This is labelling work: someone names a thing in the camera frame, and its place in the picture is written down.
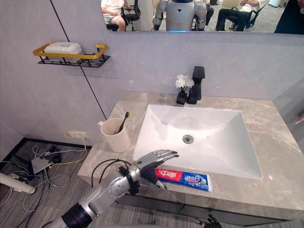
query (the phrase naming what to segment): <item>toothpaste tube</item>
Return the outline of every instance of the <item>toothpaste tube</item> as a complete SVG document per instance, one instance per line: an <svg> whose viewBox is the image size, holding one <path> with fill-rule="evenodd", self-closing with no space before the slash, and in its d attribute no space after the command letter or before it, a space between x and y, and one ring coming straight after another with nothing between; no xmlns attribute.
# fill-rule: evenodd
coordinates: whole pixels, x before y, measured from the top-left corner
<svg viewBox="0 0 304 228"><path fill-rule="evenodd" d="M156 169L156 176L163 182L181 184L187 187L212 192L210 175L176 170Z"/></svg>

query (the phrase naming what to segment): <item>vanity countertop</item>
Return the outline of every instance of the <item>vanity countertop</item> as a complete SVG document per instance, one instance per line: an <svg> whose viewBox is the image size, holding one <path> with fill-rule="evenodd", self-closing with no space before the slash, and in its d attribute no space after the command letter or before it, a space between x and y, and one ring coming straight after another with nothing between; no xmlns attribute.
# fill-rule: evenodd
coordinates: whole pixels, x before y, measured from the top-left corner
<svg viewBox="0 0 304 228"><path fill-rule="evenodd" d="M176 104L176 95L172 94L122 93L110 118L123 118L126 111L132 113L125 123L131 146L123 153L112 152L100 134L78 172L82 179L91 183L92 170L106 159L119 158L132 163L133 151L149 104L180 106ZM272 101L204 96L196 105L185 104L185 107L241 111L260 162L263 179L204 172L211 175L212 192L166 183L168 191L143 186L139 195L264 217L304 218L304 156ZM100 166L95 171L95 184L104 167Z"/></svg>

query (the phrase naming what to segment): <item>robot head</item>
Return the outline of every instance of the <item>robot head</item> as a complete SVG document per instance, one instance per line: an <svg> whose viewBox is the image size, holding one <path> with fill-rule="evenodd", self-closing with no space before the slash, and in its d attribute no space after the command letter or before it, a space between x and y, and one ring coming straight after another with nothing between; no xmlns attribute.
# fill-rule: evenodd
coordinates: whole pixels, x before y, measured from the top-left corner
<svg viewBox="0 0 304 228"><path fill-rule="evenodd" d="M176 3L190 3L193 2L194 0L171 0L171 1Z"/></svg>

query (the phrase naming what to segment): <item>white soap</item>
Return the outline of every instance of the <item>white soap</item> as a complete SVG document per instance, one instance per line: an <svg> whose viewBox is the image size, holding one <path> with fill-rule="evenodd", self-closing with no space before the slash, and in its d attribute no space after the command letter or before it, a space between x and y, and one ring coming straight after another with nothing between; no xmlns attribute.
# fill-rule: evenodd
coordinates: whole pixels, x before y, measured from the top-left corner
<svg viewBox="0 0 304 228"><path fill-rule="evenodd" d="M62 53L62 54L83 54L81 47L78 43L71 43L71 42L56 42L52 43L44 49L47 53ZM66 61L76 62L79 58L65 58ZM58 61L62 60L62 58L49 58L51 61Z"/></svg>

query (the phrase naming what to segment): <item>white cup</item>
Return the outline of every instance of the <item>white cup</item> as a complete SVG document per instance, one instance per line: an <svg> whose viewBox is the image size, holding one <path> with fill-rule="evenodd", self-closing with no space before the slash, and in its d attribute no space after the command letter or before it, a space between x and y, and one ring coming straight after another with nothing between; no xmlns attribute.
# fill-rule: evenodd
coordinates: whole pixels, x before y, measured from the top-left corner
<svg viewBox="0 0 304 228"><path fill-rule="evenodd" d="M123 129L117 133L122 122L122 119L113 118L98 123L101 133L105 136L110 147L116 153L126 151L131 145L130 137L125 125L123 125Z"/></svg>

